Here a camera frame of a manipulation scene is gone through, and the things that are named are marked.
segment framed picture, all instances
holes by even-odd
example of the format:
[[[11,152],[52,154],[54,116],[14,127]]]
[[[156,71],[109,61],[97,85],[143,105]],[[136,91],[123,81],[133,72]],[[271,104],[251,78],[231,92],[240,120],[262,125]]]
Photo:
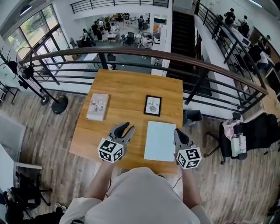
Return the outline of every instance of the framed picture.
[[[144,114],[160,116],[161,115],[161,97],[146,96]]]

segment black picture frame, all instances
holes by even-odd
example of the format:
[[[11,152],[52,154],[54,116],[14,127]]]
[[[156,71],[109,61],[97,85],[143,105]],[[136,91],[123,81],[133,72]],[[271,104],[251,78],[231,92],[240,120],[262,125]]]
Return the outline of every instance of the black picture frame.
[[[152,114],[152,113],[147,113],[147,112],[146,112],[148,97],[152,97],[152,98],[157,98],[157,99],[159,99],[159,110],[158,110],[158,114]],[[159,116],[161,115],[161,97],[147,95],[147,96],[146,96],[146,101],[145,101],[144,114],[159,117]]]

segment trash bin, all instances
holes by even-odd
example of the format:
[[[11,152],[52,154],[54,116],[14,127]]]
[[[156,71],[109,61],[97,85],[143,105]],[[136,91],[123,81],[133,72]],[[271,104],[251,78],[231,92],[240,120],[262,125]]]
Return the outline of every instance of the trash bin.
[[[202,121],[200,110],[185,110],[183,111],[183,126],[192,126],[197,122]]]

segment railing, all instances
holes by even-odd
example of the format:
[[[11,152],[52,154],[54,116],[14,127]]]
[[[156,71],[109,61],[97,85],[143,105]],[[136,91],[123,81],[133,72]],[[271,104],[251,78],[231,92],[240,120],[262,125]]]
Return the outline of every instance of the railing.
[[[231,71],[225,70],[221,67],[203,62],[201,60],[197,60],[191,57],[186,57],[183,55],[179,54],[174,54],[174,53],[168,53],[168,52],[162,52],[162,51],[156,51],[156,50],[150,50],[150,49],[135,49],[135,48],[100,48],[100,47],[88,47],[88,48],[77,48],[77,49],[69,49],[69,50],[63,50],[63,51],[57,51],[57,52],[52,52],[52,53],[47,53],[39,56],[35,56],[32,58],[32,61],[38,61],[44,58],[49,58],[49,57],[57,57],[57,56],[65,56],[65,55],[75,55],[75,54],[87,54],[87,53],[96,53],[99,55],[100,60],[93,60],[93,61],[66,61],[66,62],[57,62],[57,63],[49,63],[46,65],[56,65],[56,64],[100,64],[101,68],[103,69],[108,69],[108,64],[111,65],[126,65],[126,66],[133,66],[133,67],[145,67],[145,68],[151,68],[151,69],[157,69],[157,70],[162,70],[162,71],[167,71],[167,72],[172,72],[174,75],[178,75],[182,77],[182,75],[186,75],[188,77],[194,77],[198,79],[196,84],[193,83],[188,83],[188,82],[183,82],[183,84],[187,85],[192,85],[193,89],[192,91],[187,91],[183,90],[185,94],[189,94],[188,97],[184,97],[185,103],[188,104],[190,102],[198,102],[206,105],[211,105],[215,106],[218,108],[223,108],[227,110],[231,110],[234,112],[239,112],[241,114],[245,113],[248,111],[250,108],[252,108],[254,105],[256,105],[265,95],[267,95],[267,90],[262,88],[261,86],[256,85],[255,83],[245,79],[244,77],[235,74]],[[154,58],[162,58],[166,60],[170,60],[172,62],[176,63],[182,63],[185,65],[193,65],[196,66],[197,68],[203,68],[207,71],[213,71],[215,73],[219,73],[221,75],[224,75],[226,77],[229,77],[231,79],[234,79],[236,82],[241,83],[244,86],[247,86],[248,88],[253,91],[253,93],[248,93],[247,91],[244,91],[243,89],[240,89],[235,86],[228,85],[226,83],[222,83],[220,81],[211,79],[206,77],[206,75],[200,76],[198,74],[194,74],[191,72],[187,72],[185,70],[178,70],[178,69],[171,69],[171,68],[165,68],[161,66],[155,66],[155,65],[149,65],[149,64],[140,64],[140,63],[132,63],[132,62],[116,62],[116,61],[107,61],[105,54],[107,53],[113,53],[118,57],[118,54],[126,54],[126,55],[136,55],[136,56],[146,56],[146,57],[154,57]],[[21,65],[25,65],[25,63],[28,63],[29,59],[25,59],[23,61],[20,61],[19,63]],[[59,70],[59,72],[65,72],[65,71],[76,71],[76,72],[97,72],[97,69],[63,69],[62,68]],[[84,84],[84,85],[91,85],[92,82],[79,82],[79,81],[73,81],[71,79],[73,78],[79,78],[79,79],[90,79],[94,80],[94,77],[88,77],[88,76],[67,76],[67,75],[55,75],[56,79],[61,82],[61,83],[72,83],[72,84]],[[228,89],[234,90],[238,93],[238,95],[230,94],[228,91],[220,91],[214,88],[207,88],[205,86],[201,86],[203,80],[207,80],[210,83],[214,83],[217,85],[222,85],[224,87],[227,87]],[[49,78],[45,82],[54,82],[54,80],[51,80]],[[212,91],[213,93],[221,94],[223,96],[226,96],[228,100],[225,100],[224,98],[218,98],[214,97],[212,95],[206,95],[206,94],[201,94],[198,93],[197,91],[199,89],[207,89]],[[194,96],[199,96],[199,97],[204,97],[206,101],[198,100],[195,99]]]
[[[152,5],[168,8],[169,0],[82,0],[70,4],[72,7],[73,13],[81,12],[84,10],[90,10],[98,7],[104,6],[116,6],[116,5],[127,5],[127,4],[136,4],[136,5]]]
[[[216,40],[225,58],[224,63],[228,64],[229,69],[234,73],[240,73],[253,82],[251,73],[255,74],[259,78],[261,86],[265,88],[260,72],[249,55],[249,49],[245,47],[245,43],[243,44],[220,18],[201,4],[199,0],[196,3],[195,14],[200,17],[203,25],[211,32],[212,39]]]

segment staircase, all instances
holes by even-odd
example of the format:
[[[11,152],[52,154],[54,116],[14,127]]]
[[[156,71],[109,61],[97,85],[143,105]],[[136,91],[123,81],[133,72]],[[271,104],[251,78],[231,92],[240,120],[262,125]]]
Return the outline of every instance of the staircase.
[[[172,23],[172,41],[171,41],[171,53],[182,54],[189,57],[194,57],[195,48],[195,29],[194,29],[194,16],[180,12],[173,11],[173,23]],[[184,70],[190,73],[199,74],[199,71],[194,71],[193,66],[183,65],[180,63],[170,62],[169,68]],[[196,84],[198,78],[195,76],[186,75],[174,75],[172,72],[167,73],[167,77],[181,79],[184,82]],[[209,82],[204,81],[202,86],[210,87]],[[191,91],[192,85],[183,84],[184,90]],[[199,93],[210,95],[211,91],[200,89]]]

